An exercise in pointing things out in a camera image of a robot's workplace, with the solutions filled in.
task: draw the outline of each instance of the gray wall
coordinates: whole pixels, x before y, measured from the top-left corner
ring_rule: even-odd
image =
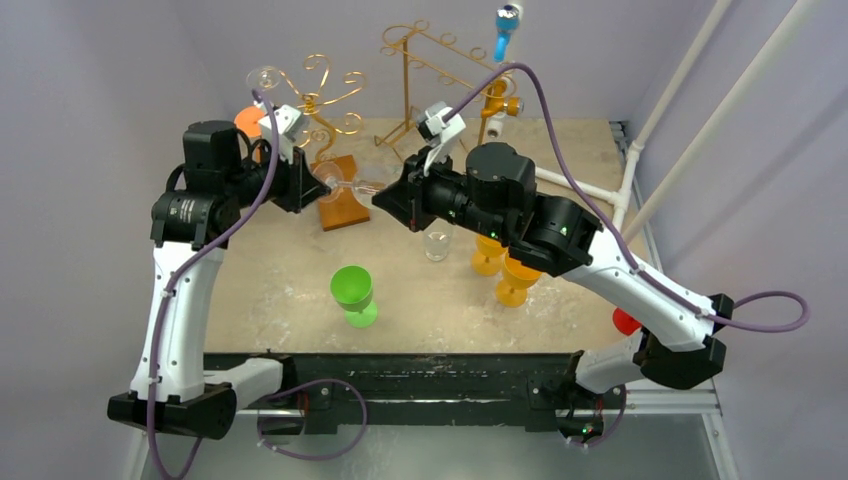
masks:
[[[648,140],[638,172],[646,193],[793,2],[735,3]],[[652,221],[664,266],[692,288],[736,298],[787,289],[812,305],[811,322],[798,332],[719,334],[729,353],[717,385],[742,478],[844,478],[848,468],[848,3],[818,3]],[[648,95],[635,125],[651,101]],[[796,314],[791,303],[775,300],[737,318],[777,324]]]
[[[266,0],[175,2],[180,20],[224,99],[236,113],[249,101],[244,78],[261,65],[290,73],[299,85],[317,85],[315,76],[301,69],[304,57],[328,55],[336,83],[330,93],[342,93],[340,75],[359,70],[369,86],[345,103],[328,108],[328,116],[354,110],[367,117],[403,115],[401,59],[380,54],[383,29],[397,23],[430,21],[436,36],[457,33],[457,46],[475,45],[492,51],[494,12],[502,0],[430,0],[427,2],[372,0],[369,2],[269,2]],[[552,112],[557,117],[628,118],[666,56],[686,36],[686,21],[694,8],[709,0],[562,1],[525,0],[526,22],[516,35],[510,56],[537,69]],[[455,61],[443,50],[412,42],[414,51],[471,83],[486,73]],[[467,90],[442,87],[437,75],[414,71],[413,103],[427,107],[437,100],[458,100]],[[527,115],[540,114],[532,86],[526,80],[521,93]],[[479,116],[468,113],[467,116]]]
[[[0,3],[0,478],[122,478],[150,206],[223,109],[173,6]]]

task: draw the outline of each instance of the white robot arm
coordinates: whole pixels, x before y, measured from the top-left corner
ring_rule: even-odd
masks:
[[[156,361],[151,352],[169,280],[198,250],[236,223],[239,209],[257,197],[271,162],[277,165],[265,200],[298,213],[329,193],[309,172],[303,151],[294,146],[306,117],[289,106],[275,109],[274,115],[279,126],[280,155],[272,159],[266,150],[261,163],[252,160],[252,152],[247,158],[241,157],[238,130],[232,122],[199,122],[183,135],[186,161],[180,168],[186,188],[175,190],[169,185],[153,206],[155,282],[144,349],[129,392],[110,398],[109,418],[144,427],[147,418],[143,406],[155,401],[157,412],[162,412],[157,430],[221,438],[237,410],[280,389],[283,365],[270,358],[252,358],[213,377],[203,374],[209,304],[226,242],[197,260],[174,283],[160,320],[157,378],[151,379],[149,373],[149,362]],[[266,115],[259,124],[263,139],[270,143],[273,133],[269,117]],[[148,398],[151,382],[156,382],[155,399]]]
[[[535,165],[505,143],[476,147],[465,173],[453,171],[449,147],[465,124],[459,115],[443,120],[440,107],[419,119],[428,146],[404,162],[400,179],[375,195],[374,205],[412,231],[442,218],[498,239],[524,265],[582,285],[638,320],[643,328],[623,341],[578,353],[570,374],[588,392],[642,378],[686,389],[721,371],[724,345],[713,338],[717,326],[707,315],[729,318],[732,301],[692,292],[637,258],[640,271],[700,311],[668,298],[630,268],[596,217],[567,198],[537,193]],[[438,161],[432,160],[434,151]]]
[[[412,231],[437,217],[499,239],[525,265],[598,293],[639,320],[644,328],[609,348],[577,352],[567,375],[584,396],[650,378],[673,388],[691,388],[721,371],[724,346],[712,337],[713,322],[699,318],[646,283],[623,261],[610,232],[597,218],[570,200],[536,193],[534,164],[504,143],[472,150],[466,173],[452,170],[448,155],[465,124],[456,115],[442,119],[443,104],[424,112],[419,131],[428,141],[404,163],[401,178],[373,198]],[[231,122],[202,122],[184,135],[186,189],[169,188],[153,208],[155,285],[144,350],[129,392],[109,401],[109,418],[144,427],[143,406],[156,402],[156,430],[222,438],[235,412],[281,388],[283,365],[273,358],[252,358],[214,377],[204,377],[203,346],[209,303],[226,244],[210,251],[175,283],[163,318],[158,378],[151,379],[157,312],[161,292],[175,271],[199,249],[232,226],[239,208],[251,203],[276,167],[268,200],[299,212],[329,193],[305,166],[293,145],[303,128],[300,112],[275,110],[281,125],[280,158],[256,164],[240,158],[238,132]],[[272,135],[266,116],[263,137]],[[705,313],[729,313],[726,297],[707,298],[677,285],[638,260],[641,269],[667,288],[686,296]],[[156,398],[148,387],[156,382]]]

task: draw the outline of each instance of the white pipe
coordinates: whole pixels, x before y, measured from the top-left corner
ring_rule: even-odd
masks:
[[[654,193],[645,202],[639,213],[633,219],[633,222],[624,231],[624,239],[627,242],[633,240],[642,227],[653,216],[657,209],[662,205],[662,202],[668,196],[671,188],[677,182],[677,179],[686,171],[686,169],[694,163],[694,160],[701,156],[707,140],[712,138],[718,127],[731,109],[738,104],[742,97],[748,92],[748,89],[756,80],[765,72],[771,61],[780,54],[786,47],[786,44],[794,38],[795,31],[806,19],[807,15],[812,10],[812,7],[818,3],[818,0],[797,0],[780,24],[772,32],[771,36],[763,47],[757,52],[757,55],[742,72],[742,75],[727,92],[724,99],[718,104],[710,118],[704,123],[701,130],[692,139],[692,142],[686,147],[686,150],[680,155],[677,163],[671,167],[668,174],[663,178],[662,182],[657,186]]]
[[[639,163],[639,157],[642,155],[642,147],[636,143],[631,143],[627,149],[627,156],[624,157],[624,177],[621,179],[621,189],[615,195],[615,202],[612,204],[612,224],[615,228],[621,229],[624,224],[624,216],[627,215],[627,209],[630,208],[630,196],[633,195],[633,177],[636,176],[636,164]]]
[[[665,86],[665,90],[663,90],[659,100],[657,100],[656,105],[651,110],[651,114],[645,120],[645,125],[642,126],[639,135],[636,136],[636,139],[630,144],[630,148],[627,149],[624,163],[624,178],[621,181],[621,190],[618,191],[618,202],[613,205],[612,223],[616,228],[621,228],[621,225],[624,223],[624,216],[630,207],[630,197],[633,194],[633,177],[636,174],[636,164],[639,163],[642,149],[645,148],[645,142],[648,141],[648,137],[654,132],[654,128],[668,109],[671,100],[677,95],[680,85],[683,84],[683,80],[689,75],[689,72],[695,65],[695,61],[701,55],[701,52],[704,51],[704,47],[710,38],[712,38],[713,33],[721,22],[721,19],[724,18],[724,14],[727,12],[731,3],[733,3],[733,0],[717,0],[715,5],[713,5],[712,10],[710,10],[709,15],[707,15],[706,20],[701,25],[701,29],[698,30],[698,34],[695,35],[695,39],[692,40],[692,44],[689,45],[689,49],[686,50],[686,54],[668,81],[668,85]]]
[[[710,37],[713,36],[713,32],[715,32],[715,29],[718,27],[719,22],[721,22],[724,13],[727,12],[731,3],[733,3],[733,0],[717,0],[715,5],[713,5],[713,9],[707,15],[707,19],[704,20],[701,29],[698,30],[695,40],[692,41],[689,50],[686,50],[686,55],[683,56],[683,60],[680,61],[680,65],[677,66],[677,70],[674,71],[674,74],[668,81],[668,85],[666,85],[665,90],[660,95],[659,100],[657,100],[657,104],[654,105],[653,111],[648,115],[648,119],[645,120],[645,125],[642,126],[642,130],[639,131],[636,140],[633,141],[633,143],[640,146],[640,150],[645,148],[645,142],[648,141],[648,137],[654,132],[654,127],[657,126],[671,100],[674,99],[674,96],[680,89],[680,85],[683,84],[683,80],[689,75],[689,71],[692,70],[695,61],[701,55]]]
[[[536,177],[557,185],[562,185],[563,187],[571,188],[571,185],[568,184],[568,180],[566,180],[565,177],[550,170],[545,170],[544,168],[536,167]],[[594,185],[589,185],[588,183],[577,182],[577,186],[583,189],[587,195],[591,195],[608,203],[612,203],[611,200],[616,194],[615,192],[610,192],[609,190],[604,190],[603,188],[598,188]]]

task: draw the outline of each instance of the table surface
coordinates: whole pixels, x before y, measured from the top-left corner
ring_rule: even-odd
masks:
[[[360,166],[400,160],[373,135],[398,120],[366,120],[363,132],[341,137],[331,150],[354,155]],[[479,120],[467,121],[463,141],[476,144]],[[557,120],[566,162],[581,181],[617,189],[622,169],[606,120]],[[511,119],[500,141],[542,168],[559,171],[544,123]],[[423,146],[411,131],[396,146],[409,155]],[[310,159],[317,148],[307,148]],[[461,147],[454,168],[464,170]],[[539,190],[576,199],[570,190],[539,181]],[[600,203],[609,214],[611,207]],[[647,258],[640,238],[631,245]],[[609,345],[623,336],[612,325],[614,307],[596,294],[543,275],[518,308],[502,306],[494,289],[499,276],[482,277],[469,264],[474,234],[455,229],[448,257],[424,256],[422,234],[410,233],[382,211],[369,222],[323,232],[315,206],[300,215],[272,204],[230,241],[212,298],[207,352],[326,353],[533,353],[568,352]],[[377,321],[349,326],[329,291],[333,273],[345,265],[368,269],[374,282]]]

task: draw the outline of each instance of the orange stand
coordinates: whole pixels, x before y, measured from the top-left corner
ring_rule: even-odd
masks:
[[[333,162],[338,165],[342,170],[344,181],[353,181],[353,177],[357,171],[353,156],[345,155],[344,157],[324,161]],[[317,164],[318,162],[313,163],[312,168],[315,168]],[[321,228],[325,232],[371,220],[368,209],[356,200],[350,188],[342,188],[338,198],[332,202],[316,203],[318,203],[318,212],[321,214]]]

